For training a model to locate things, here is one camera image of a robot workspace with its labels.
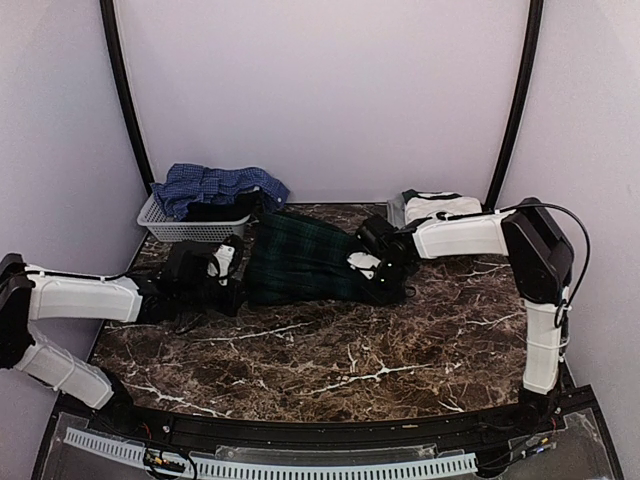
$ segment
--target brown marble surface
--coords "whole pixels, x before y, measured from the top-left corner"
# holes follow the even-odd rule
[[[288,208],[348,232],[384,214],[376,205]],[[136,265],[159,264],[169,248],[150,238]],[[109,324],[93,362],[116,373],[139,405],[245,420],[404,419],[515,402],[526,322],[505,260],[425,261],[408,285],[416,295],[393,307],[245,305],[236,318]]]

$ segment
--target clothing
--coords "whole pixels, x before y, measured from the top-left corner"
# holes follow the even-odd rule
[[[282,182],[257,167],[222,170],[177,163],[169,169],[165,183],[151,185],[160,209],[176,220],[187,216],[190,203],[233,205],[239,194],[255,187],[262,192],[262,204],[267,212],[282,208],[289,197],[289,190]]]
[[[388,305],[405,298],[404,284],[367,280],[347,257],[364,251],[360,241],[329,223],[292,213],[260,218],[245,270],[249,305],[309,300],[351,300]]]
[[[419,193],[407,190],[402,193],[405,200],[404,218],[406,224],[420,218],[434,216],[445,212],[451,215],[467,215],[482,212],[482,205],[477,198],[463,197],[458,193],[436,192]]]
[[[233,205],[193,202],[187,205],[185,222],[235,222],[251,215],[260,202],[261,192],[243,193]]]

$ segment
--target plaid fabric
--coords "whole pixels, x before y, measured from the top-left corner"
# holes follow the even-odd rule
[[[339,228],[296,214],[265,214],[245,270],[250,305],[351,300],[387,305],[405,298],[404,285],[382,290],[350,268],[362,244]]]
[[[176,163],[169,169],[165,183],[151,185],[160,209],[176,220],[187,216],[190,203],[233,205],[238,194],[255,187],[262,191],[262,203],[267,212],[282,208],[289,196],[289,190],[282,182],[257,167],[222,170]]]

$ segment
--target laundry basket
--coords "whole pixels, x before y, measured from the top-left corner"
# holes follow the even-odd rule
[[[156,203],[153,195],[145,202],[138,225],[147,227],[161,242],[181,242],[193,240],[195,242],[222,243],[230,235],[244,235],[244,226],[249,217],[235,222],[175,222],[167,217]]]

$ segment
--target blue checkered shirt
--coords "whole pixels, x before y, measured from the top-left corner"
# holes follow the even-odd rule
[[[282,182],[257,167],[222,170],[176,163],[169,169],[165,183],[151,185],[160,209],[176,220],[187,216],[190,203],[233,205],[237,195],[256,187],[262,191],[262,204],[267,212],[281,209],[289,196],[289,189]]]

